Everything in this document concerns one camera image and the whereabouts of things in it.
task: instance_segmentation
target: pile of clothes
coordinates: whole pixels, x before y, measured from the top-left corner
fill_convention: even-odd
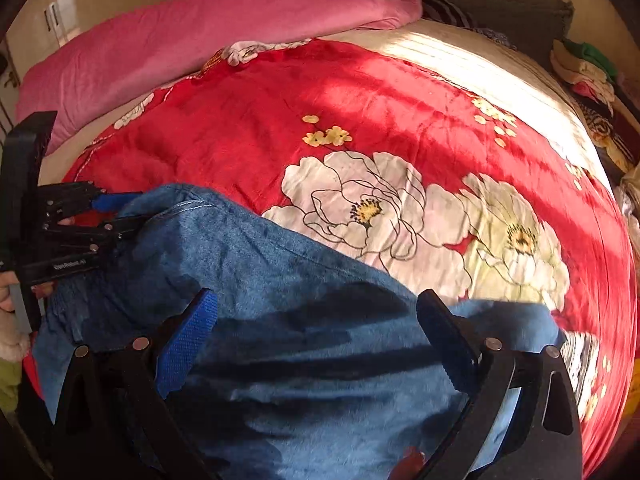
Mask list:
[[[589,43],[554,40],[551,65],[575,94],[603,104],[613,115],[616,93],[612,83],[618,70],[597,48]]]
[[[424,20],[432,20],[446,25],[453,25],[454,27],[466,28],[466,30],[472,30],[478,34],[482,34],[501,46],[505,46],[511,50],[517,50],[516,46],[511,43],[507,35],[497,32],[492,28],[481,27],[472,14],[461,9],[449,0],[421,1],[422,18]]]
[[[625,77],[589,43],[554,40],[550,61],[616,186],[640,162],[640,112],[620,84]]]

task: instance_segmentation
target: white flower print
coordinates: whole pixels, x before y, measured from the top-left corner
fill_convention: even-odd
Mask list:
[[[145,111],[145,106],[147,106],[151,101],[154,100],[154,93],[151,92],[148,96],[146,96],[145,100],[138,104],[133,110],[129,111],[124,117],[118,119],[113,125],[114,129],[119,130],[124,126],[127,126],[132,120],[137,119],[142,115],[142,112]]]
[[[293,41],[292,43],[261,43],[260,41],[236,41],[233,45],[225,47],[222,51],[222,59],[231,66],[238,66],[240,63],[249,63],[258,57],[261,52],[268,50],[283,50],[285,48],[296,48],[307,44],[311,40]]]
[[[482,174],[463,182],[463,205],[476,236],[465,253],[472,277],[469,298],[545,303],[564,308],[569,272],[553,228],[539,222],[533,208],[506,182]]]
[[[292,205],[263,217],[385,270],[418,294],[433,288],[449,303],[471,283],[462,256],[444,247],[468,235],[462,202],[402,158],[333,152],[289,166],[282,191]]]

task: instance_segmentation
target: bed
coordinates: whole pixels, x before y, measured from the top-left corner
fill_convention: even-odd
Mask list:
[[[27,99],[43,78],[67,85],[48,97],[70,111],[40,183],[213,188],[413,294],[434,288],[452,308],[545,305],[563,330],[588,475],[612,444],[636,346],[632,252],[607,177],[579,112],[542,67],[472,31],[417,20],[414,0],[395,3],[393,23],[367,15],[312,40],[257,32],[205,59],[188,51],[181,74],[155,80],[141,65],[127,77],[147,87],[112,92],[122,90],[114,81],[91,117],[74,115],[86,111],[76,102],[84,87],[70,82],[77,73],[60,56],[72,49],[62,48],[25,78],[19,109],[50,106]],[[185,69],[193,63],[201,68]]]

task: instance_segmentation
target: blue denim fabric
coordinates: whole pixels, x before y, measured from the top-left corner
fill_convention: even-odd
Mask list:
[[[73,348],[126,345],[209,287],[218,323],[167,404],[225,480],[385,479],[408,446],[433,452],[466,402],[393,278],[206,189],[166,186],[104,270],[64,280],[34,345],[52,418]],[[539,352],[561,342],[544,306],[463,301],[483,336]],[[477,465],[490,462],[510,391]]]

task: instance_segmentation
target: folded pink blanket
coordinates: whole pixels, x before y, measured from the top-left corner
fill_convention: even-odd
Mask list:
[[[168,0],[76,37],[25,75],[17,119],[56,110],[47,153],[85,124],[241,40],[285,43],[420,18],[420,0]]]

